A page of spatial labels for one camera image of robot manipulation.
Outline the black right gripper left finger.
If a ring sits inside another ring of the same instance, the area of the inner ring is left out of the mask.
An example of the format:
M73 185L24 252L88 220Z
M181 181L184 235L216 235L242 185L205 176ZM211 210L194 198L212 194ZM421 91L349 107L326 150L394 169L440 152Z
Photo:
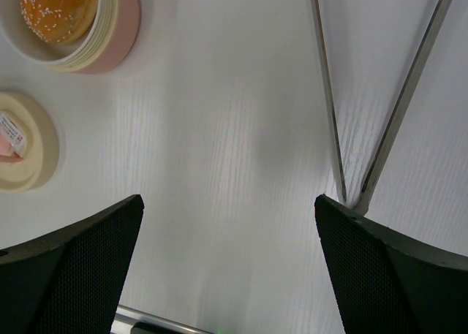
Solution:
M139 194L1 250L2 333L109 333L140 231Z

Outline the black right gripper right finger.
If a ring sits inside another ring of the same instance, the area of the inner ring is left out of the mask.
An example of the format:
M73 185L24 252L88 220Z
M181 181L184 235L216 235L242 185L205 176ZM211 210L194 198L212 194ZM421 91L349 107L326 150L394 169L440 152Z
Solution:
M315 221L346 333L466 333L467 257L320 195Z

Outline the steel kitchen tongs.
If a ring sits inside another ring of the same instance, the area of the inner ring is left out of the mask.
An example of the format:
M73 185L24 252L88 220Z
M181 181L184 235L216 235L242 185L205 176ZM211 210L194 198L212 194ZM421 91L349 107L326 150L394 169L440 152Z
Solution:
M341 203L347 202L347 188L345 182L343 161L341 157L341 147L339 142L339 131L337 129L336 111L333 99L331 74L328 64L325 36L322 26L320 12L320 1L310 0L312 5L312 16L314 21L314 31L317 40L318 56L320 61L320 71L325 94L325 104L328 114L328 125L331 133L331 147L333 159L333 175L336 182L336 189ZM382 133L381 140L369 162L367 173L361 184L361 191L358 201L351 207L356 213L366 215L374 191L390 155L390 151L399 133L407 109L413 98L420 78L423 74L429 56L445 21L445 17L450 9L453 0L438 0L434 8L431 19L426 27L423 38L420 41L418 50L412 60L411 66L405 77L403 86L390 114L390 118Z

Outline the cream lid pink handle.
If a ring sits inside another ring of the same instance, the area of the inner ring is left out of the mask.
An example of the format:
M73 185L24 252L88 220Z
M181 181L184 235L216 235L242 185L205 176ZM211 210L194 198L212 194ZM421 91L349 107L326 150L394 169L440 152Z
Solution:
M29 96L1 92L1 192L44 186L56 171L59 139L51 117Z

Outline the pink round container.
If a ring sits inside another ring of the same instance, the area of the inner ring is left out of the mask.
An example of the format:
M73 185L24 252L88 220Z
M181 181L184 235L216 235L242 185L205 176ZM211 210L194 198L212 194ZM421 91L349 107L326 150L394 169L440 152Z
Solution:
M43 42L26 25L20 0L1 0L1 32L25 59L55 72L99 74L118 66L140 27L140 0L98 0L94 22L68 45Z

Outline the sesame bun toy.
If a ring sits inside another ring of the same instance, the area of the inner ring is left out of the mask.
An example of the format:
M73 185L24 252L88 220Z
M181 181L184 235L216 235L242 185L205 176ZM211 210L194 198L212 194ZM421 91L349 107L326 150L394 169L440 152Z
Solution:
M43 42L68 45L94 22L98 0L20 0L26 25Z

